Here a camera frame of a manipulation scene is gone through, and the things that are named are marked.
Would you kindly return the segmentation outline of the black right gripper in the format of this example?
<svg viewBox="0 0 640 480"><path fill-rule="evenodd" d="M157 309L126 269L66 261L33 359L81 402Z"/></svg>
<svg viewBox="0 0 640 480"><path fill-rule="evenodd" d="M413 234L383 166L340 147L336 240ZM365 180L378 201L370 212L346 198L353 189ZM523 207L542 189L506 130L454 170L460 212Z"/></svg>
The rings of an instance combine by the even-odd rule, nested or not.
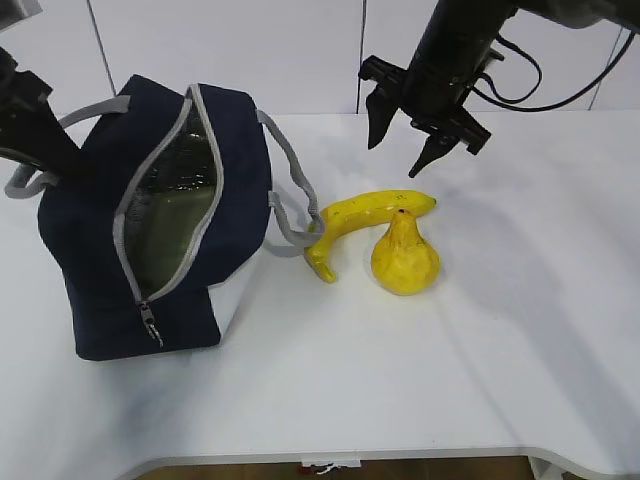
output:
<svg viewBox="0 0 640 480"><path fill-rule="evenodd" d="M368 149L384 139L397 111L428 138L408 176L446 156L457 144L478 154L491 133L464 107L470 90L492 59L496 31L424 32L406 68L375 55L367 57L358 76L375 83L366 98Z"/></svg>

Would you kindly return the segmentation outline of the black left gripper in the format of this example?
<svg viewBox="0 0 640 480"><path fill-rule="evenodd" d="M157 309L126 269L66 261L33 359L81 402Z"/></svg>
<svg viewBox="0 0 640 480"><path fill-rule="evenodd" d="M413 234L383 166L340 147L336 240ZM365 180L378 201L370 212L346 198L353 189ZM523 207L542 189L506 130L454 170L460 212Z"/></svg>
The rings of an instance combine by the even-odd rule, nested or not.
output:
<svg viewBox="0 0 640 480"><path fill-rule="evenodd" d="M48 103L52 89L1 49L1 152L9 159L39 165L42 171L79 179L87 164Z"/></svg>

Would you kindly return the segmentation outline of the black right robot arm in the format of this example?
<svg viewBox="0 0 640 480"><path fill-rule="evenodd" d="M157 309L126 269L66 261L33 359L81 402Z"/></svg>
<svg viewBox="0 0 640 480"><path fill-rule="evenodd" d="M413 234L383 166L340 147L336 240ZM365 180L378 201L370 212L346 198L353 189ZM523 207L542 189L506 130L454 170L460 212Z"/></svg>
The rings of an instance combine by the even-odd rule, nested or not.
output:
<svg viewBox="0 0 640 480"><path fill-rule="evenodd" d="M396 112L402 111L413 128L427 138L409 175L415 177L458 144L478 154L491 137L464 107L478 80L493 81L485 70L503 60L493 43L520 53L500 30L524 10L571 29L584 29L606 20L628 30L625 43L610 64L589 84L565 99L570 104L601 82L622 60L639 33L636 1L439 1L407 67L375 55L366 58L358 76L376 86L366 98L368 146L384 139Z"/></svg>

